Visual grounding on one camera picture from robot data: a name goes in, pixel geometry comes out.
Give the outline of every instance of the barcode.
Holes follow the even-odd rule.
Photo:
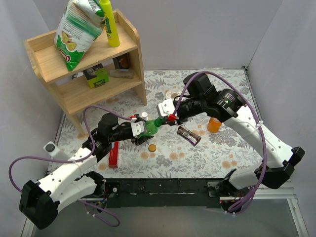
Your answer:
[[[95,9],[99,8],[99,6],[95,3],[94,0],[88,0],[88,2],[90,4],[92,10],[95,10]]]

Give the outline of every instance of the candy bar wrapper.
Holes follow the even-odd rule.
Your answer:
[[[184,137],[186,140],[188,140],[193,146],[196,146],[197,143],[201,140],[201,137],[196,135],[195,133],[192,133],[190,130],[187,130],[185,127],[180,126],[178,128],[177,133]]]

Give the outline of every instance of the red logo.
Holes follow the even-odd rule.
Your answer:
[[[61,52],[61,55],[64,57],[64,59],[66,60],[66,62],[69,62],[70,61],[70,59],[71,59],[71,57],[69,56],[69,55],[66,55],[66,54],[64,54],[64,52],[60,49],[60,48],[58,48],[59,49],[59,52]]]

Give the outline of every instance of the floral tablecloth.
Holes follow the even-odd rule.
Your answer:
[[[198,71],[145,71],[147,106],[142,104],[133,90],[108,99],[100,105],[126,117],[145,111],[150,119],[155,119],[158,116],[156,106],[165,99],[166,92],[170,89],[182,90],[182,80]],[[253,105],[243,70],[214,72],[232,83]],[[209,78],[217,90],[227,88],[217,78]],[[99,109],[90,109],[87,112],[90,129],[97,126],[103,114]],[[163,126],[153,139],[141,146],[136,147],[130,141],[120,142],[117,169],[108,167],[107,155],[88,171],[95,170],[105,178],[223,178],[232,168],[247,167],[261,160],[252,147],[225,125],[222,125],[217,133],[210,133],[206,128],[208,121],[209,117],[201,114],[189,119],[185,124],[185,127],[202,137],[195,147],[177,134],[177,127]],[[71,156],[85,139],[79,136],[72,122],[65,118],[59,148]],[[154,153],[148,150],[150,144],[157,146]],[[48,172],[54,171],[58,166],[57,163],[51,163]]]

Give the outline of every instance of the chip bag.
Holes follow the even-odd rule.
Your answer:
[[[94,0],[70,0],[54,42],[72,71],[104,28],[104,13]]]

